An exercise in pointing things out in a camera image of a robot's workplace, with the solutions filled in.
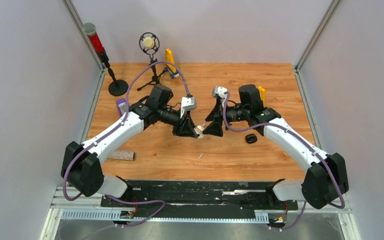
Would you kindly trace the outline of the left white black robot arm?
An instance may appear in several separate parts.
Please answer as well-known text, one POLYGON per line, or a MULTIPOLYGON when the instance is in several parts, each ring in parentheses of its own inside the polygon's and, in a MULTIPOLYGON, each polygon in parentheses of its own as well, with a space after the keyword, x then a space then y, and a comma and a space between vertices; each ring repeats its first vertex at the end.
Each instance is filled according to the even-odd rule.
POLYGON ((63 180, 86 197, 96 193, 110 195, 120 206, 129 206, 133 193, 127 182, 119 176, 105 175, 102 165, 127 140, 158 121, 171 125, 175 136, 198 138, 190 115, 190 111, 196 108, 195 98, 187 94, 181 99, 180 109, 174 110, 168 106, 172 97, 169 87, 155 85, 149 95, 132 104, 103 132, 83 143, 69 143, 61 167, 63 180))

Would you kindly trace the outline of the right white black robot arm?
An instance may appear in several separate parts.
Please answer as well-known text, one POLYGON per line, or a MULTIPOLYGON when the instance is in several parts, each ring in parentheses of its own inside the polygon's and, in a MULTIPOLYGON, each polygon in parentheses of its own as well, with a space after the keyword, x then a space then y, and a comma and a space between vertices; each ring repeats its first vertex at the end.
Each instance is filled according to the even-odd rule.
POLYGON ((285 201, 306 201, 315 209, 327 205, 345 208, 344 194, 349 190, 345 159, 339 153, 329 154, 297 131, 273 108, 266 107, 263 89, 246 84, 238 89, 240 101, 229 106, 230 92, 215 86, 212 96, 216 104, 207 116, 210 124, 205 135, 221 137, 224 128, 241 133, 255 130, 277 144, 305 172, 304 179, 279 179, 266 190, 266 204, 278 209, 285 201))

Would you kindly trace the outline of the white earbud charging case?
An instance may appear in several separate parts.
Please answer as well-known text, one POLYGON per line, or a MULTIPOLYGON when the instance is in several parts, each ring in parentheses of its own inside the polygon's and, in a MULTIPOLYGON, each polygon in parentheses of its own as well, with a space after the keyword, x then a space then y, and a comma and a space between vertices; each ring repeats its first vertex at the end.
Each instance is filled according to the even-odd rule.
POLYGON ((196 136, 197 136, 197 139, 202 139, 205 135, 203 133, 203 131, 205 130, 205 125, 206 123, 202 123, 202 124, 198 124, 195 126, 195 128, 193 129, 196 136))

